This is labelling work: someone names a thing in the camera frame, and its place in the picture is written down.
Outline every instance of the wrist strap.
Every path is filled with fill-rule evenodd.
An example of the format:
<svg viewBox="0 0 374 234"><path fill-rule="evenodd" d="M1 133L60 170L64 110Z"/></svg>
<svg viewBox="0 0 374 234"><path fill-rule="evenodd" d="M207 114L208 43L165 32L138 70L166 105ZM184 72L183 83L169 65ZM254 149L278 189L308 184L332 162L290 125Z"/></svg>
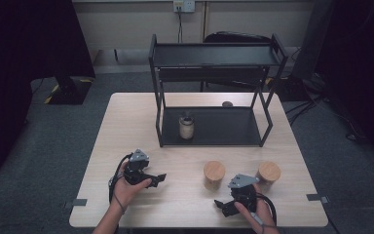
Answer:
<svg viewBox="0 0 374 234"><path fill-rule="evenodd" d="M122 215L124 215L126 213L126 209L124 209L123 204L121 204L120 200L118 200L118 197L115 195L115 193L113 193L113 194L114 194L115 200L118 202L118 205L120 205L120 207L121 207L121 211L123 211Z"/></svg>

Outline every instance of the wooden table top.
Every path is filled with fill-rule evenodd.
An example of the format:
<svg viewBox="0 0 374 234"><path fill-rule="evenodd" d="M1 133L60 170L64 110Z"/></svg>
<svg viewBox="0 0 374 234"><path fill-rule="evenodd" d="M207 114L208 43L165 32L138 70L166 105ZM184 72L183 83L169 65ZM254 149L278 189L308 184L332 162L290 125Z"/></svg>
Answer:
<svg viewBox="0 0 374 234"><path fill-rule="evenodd" d="M252 93L167 93L167 106L219 106L229 100L235 106L250 106ZM254 112L259 131L267 128L260 101ZM145 173L167 174L157 188L141 191L128 207L120 227L132 228L249 228L237 214L224 217L214 200L233 200L230 180L236 174L255 176L262 162L280 167L280 179L265 193L275 204L278 226L325 226L326 214L288 124L281 102L274 96L269 106L273 128L263 147L259 146L165 146L160 147L155 128L157 105L153 93L114 94L108 104L93 147L77 199L87 199L85 207L74 207L70 224L95 227L108 208L108 180L121 159L140 148L150 156ZM225 167L221 186L205 188L204 166L218 161Z"/></svg>

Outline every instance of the chair backrest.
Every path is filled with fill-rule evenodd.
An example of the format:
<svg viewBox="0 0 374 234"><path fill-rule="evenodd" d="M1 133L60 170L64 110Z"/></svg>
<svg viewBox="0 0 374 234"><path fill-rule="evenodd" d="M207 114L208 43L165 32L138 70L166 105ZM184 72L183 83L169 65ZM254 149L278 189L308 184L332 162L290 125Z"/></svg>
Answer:
<svg viewBox="0 0 374 234"><path fill-rule="evenodd" d="M230 32L230 31L219 31L209 34L205 38L205 43L222 43L222 42L238 42L238 43L270 43L271 39L269 37L239 33L239 32Z"/></svg>

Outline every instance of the black chair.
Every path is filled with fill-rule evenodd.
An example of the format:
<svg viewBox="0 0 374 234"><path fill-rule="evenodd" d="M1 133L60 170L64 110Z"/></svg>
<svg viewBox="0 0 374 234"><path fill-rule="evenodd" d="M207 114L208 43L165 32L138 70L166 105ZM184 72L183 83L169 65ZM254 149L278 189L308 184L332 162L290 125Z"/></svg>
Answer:
<svg viewBox="0 0 374 234"><path fill-rule="evenodd" d="M246 33L239 33L239 32L230 32L230 31L219 31L209 34L206 38L204 43L271 43L271 39L265 36L260 35L253 35L253 34L246 34ZM263 73L268 72L269 67L261 67L264 70ZM234 86L234 87L241 87L241 88L250 88L254 91L256 88L260 86L259 81L256 78L241 78L234 81L210 81L210 82L201 82L200 92L203 91L204 84L208 88L208 84L217 84L217 85L225 85L225 86Z"/></svg>

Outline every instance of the shelf top tier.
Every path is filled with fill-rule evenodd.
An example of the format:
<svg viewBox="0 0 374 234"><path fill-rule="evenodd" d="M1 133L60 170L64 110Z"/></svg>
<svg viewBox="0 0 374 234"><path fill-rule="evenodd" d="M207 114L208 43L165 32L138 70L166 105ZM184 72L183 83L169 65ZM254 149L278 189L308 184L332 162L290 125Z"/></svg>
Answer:
<svg viewBox="0 0 374 234"><path fill-rule="evenodd" d="M153 38L150 60L155 67L280 66L270 43L158 44Z"/></svg>

